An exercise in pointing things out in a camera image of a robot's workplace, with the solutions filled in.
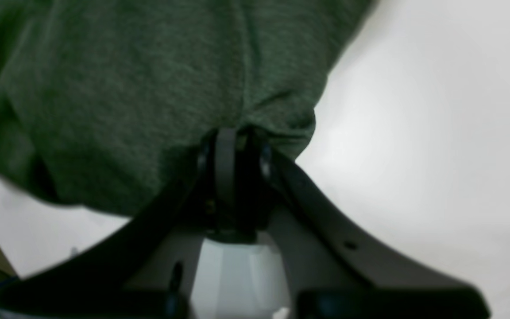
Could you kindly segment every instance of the screw hole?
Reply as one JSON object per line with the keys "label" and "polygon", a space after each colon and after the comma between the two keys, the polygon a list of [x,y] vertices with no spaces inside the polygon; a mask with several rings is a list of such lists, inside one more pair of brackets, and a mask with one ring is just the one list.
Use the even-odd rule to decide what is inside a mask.
{"label": "screw hole", "polygon": [[344,247],[349,250],[358,250],[358,245],[351,241],[344,242]]}

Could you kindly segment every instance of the white background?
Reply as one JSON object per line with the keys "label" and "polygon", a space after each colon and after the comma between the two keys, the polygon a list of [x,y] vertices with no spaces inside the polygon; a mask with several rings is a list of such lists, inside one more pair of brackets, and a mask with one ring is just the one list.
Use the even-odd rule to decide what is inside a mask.
{"label": "white background", "polygon": [[[324,194],[510,319],[510,0],[382,1],[316,117],[296,163]],[[23,277],[125,222],[43,206],[0,180],[0,246]]]}

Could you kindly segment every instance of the white floor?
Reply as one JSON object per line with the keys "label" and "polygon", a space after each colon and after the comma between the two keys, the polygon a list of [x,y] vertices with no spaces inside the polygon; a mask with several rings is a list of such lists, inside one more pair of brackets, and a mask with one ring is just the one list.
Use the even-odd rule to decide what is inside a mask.
{"label": "white floor", "polygon": [[[510,319],[510,0],[381,1],[316,116],[296,162],[332,202],[400,252],[474,283],[493,319]],[[0,245],[23,277],[125,222],[43,206],[0,180]],[[214,271],[225,256],[250,254],[205,247],[198,289],[224,282]]]}

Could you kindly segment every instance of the green t-shirt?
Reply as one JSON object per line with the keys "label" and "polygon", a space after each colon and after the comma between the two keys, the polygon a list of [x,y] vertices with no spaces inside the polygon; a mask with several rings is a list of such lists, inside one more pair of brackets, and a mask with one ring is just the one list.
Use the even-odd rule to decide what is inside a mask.
{"label": "green t-shirt", "polygon": [[0,175],[132,216],[214,127],[291,159],[371,0],[0,0]]}

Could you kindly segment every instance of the black plastic bracket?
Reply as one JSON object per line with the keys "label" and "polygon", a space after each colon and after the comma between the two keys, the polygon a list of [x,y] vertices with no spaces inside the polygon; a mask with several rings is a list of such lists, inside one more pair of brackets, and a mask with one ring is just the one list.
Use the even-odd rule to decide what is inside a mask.
{"label": "black plastic bracket", "polygon": [[352,222],[257,127],[214,129],[129,224],[0,295],[0,317],[195,318],[188,301],[208,237],[281,250],[290,319],[487,319],[478,290]]}

